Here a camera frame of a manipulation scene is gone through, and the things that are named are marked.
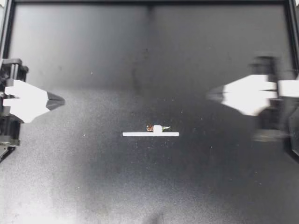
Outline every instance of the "black surface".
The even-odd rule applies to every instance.
[[[297,161],[206,100],[263,52],[292,67],[281,6],[18,5],[9,56],[66,105],[1,163],[1,221],[297,223]],[[148,123],[180,137],[121,136]]]

